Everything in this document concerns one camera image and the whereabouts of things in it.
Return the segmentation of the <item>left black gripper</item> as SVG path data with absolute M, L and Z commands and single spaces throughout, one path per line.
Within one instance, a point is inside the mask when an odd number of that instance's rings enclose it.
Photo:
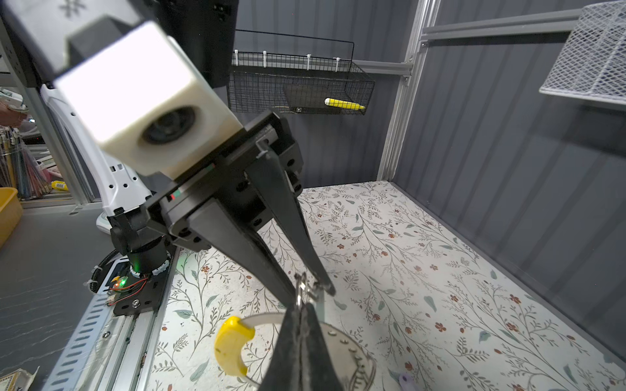
M 260 153 L 263 143 L 272 151 Z M 296 197 L 303 191 L 302 169 L 288 120 L 267 110 L 148 199 L 147 227 L 193 252 L 218 249 L 289 307 L 295 287 L 256 232 L 273 215 L 318 285 L 335 296 Z

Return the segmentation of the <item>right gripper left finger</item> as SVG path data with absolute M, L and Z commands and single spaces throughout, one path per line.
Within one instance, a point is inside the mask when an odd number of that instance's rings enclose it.
M 259 386 L 260 391 L 296 391 L 301 389 L 301 311 L 290 306 L 280 327 L 272 360 Z

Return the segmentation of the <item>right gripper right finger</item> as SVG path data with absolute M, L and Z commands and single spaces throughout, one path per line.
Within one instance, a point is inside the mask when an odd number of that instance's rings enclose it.
M 300 311 L 300 389 L 342 390 L 312 304 Z

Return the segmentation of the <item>large keyring with yellow grip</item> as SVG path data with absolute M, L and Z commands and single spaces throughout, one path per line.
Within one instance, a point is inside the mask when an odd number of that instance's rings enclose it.
M 229 318 L 215 339 L 218 366 L 257 390 L 370 390 L 375 360 L 348 334 L 319 319 L 314 306 L 319 291 L 302 273 L 296 276 L 295 303 L 285 313 Z M 267 371 L 255 381 L 244 363 L 243 349 L 256 329 L 266 325 L 278 325 L 280 331 Z

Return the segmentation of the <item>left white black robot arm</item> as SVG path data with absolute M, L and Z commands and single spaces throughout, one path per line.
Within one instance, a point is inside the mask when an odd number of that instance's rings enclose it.
M 287 120 L 267 111 L 243 125 L 217 94 L 230 78 L 238 7 L 4 1 L 1 18 L 33 58 L 134 275 L 161 273 L 171 246 L 217 249 L 290 306 L 297 286 L 259 235 L 274 221 L 334 295 L 298 202 L 303 160 Z

